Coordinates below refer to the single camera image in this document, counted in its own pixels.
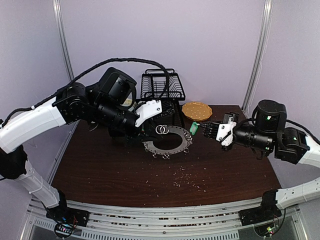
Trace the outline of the black wire dish rack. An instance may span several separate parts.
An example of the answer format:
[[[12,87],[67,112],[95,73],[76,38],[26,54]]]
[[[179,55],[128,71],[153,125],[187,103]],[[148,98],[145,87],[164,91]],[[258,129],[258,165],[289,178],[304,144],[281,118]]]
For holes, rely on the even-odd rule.
[[[140,97],[138,102],[146,102],[160,98],[162,113],[153,119],[160,125],[185,127],[180,103],[186,100],[186,94],[178,73],[173,68],[167,69],[169,74],[168,88],[166,76],[161,69],[147,69],[141,76]]]

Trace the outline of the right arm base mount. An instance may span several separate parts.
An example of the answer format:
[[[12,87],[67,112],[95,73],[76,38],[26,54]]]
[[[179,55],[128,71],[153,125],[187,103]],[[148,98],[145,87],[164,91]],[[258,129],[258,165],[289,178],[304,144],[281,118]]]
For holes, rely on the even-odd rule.
[[[282,212],[275,205],[258,206],[254,208],[240,210],[238,212],[242,226],[254,225],[269,221],[276,217],[281,217]]]

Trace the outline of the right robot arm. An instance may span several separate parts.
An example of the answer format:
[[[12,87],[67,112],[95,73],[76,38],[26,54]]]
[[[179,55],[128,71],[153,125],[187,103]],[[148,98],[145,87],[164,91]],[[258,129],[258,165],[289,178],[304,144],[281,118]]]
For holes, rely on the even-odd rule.
[[[200,122],[203,135],[216,140],[225,151],[239,145],[257,153],[259,159],[274,154],[276,159],[294,165],[320,166],[320,141],[306,127],[287,118],[286,106],[274,100],[261,100],[250,118],[239,121],[227,113],[221,122]],[[259,220],[268,220],[276,211],[318,199],[320,179],[266,191],[256,210]]]

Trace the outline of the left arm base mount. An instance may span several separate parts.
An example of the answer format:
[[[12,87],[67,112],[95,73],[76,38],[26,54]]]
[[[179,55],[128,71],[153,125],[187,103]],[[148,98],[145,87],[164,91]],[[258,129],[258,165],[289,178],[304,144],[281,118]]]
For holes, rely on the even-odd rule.
[[[56,223],[68,224],[73,226],[86,227],[90,213],[86,210],[70,207],[57,206],[47,208],[46,217],[54,220]]]

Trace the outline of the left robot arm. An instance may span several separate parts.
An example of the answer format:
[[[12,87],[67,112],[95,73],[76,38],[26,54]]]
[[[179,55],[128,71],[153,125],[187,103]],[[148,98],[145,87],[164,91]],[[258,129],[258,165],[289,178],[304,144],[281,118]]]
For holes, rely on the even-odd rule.
[[[162,116],[169,105],[159,99],[125,106],[127,97],[136,96],[136,81],[126,73],[110,67],[101,79],[85,86],[72,83],[57,96],[33,106],[0,128],[0,174],[20,182],[36,196],[46,211],[61,222],[72,218],[65,195],[48,184],[36,172],[23,144],[53,128],[78,120],[101,124],[140,141],[159,138],[160,130],[151,126],[151,119]]]

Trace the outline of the metal keyring disc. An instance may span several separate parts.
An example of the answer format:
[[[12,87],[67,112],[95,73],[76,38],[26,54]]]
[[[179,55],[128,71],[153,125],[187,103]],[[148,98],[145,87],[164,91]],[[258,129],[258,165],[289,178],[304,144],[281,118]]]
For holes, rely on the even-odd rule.
[[[144,141],[144,149],[147,152],[152,153],[152,156],[156,158],[157,156],[162,156],[163,159],[169,160],[171,155],[175,155],[181,152],[188,153],[189,146],[193,143],[193,137],[189,131],[186,129],[174,126],[174,125],[158,125],[155,128],[155,133],[161,137],[167,134],[174,134],[181,138],[182,142],[179,146],[172,149],[160,149],[154,145],[153,141]]]

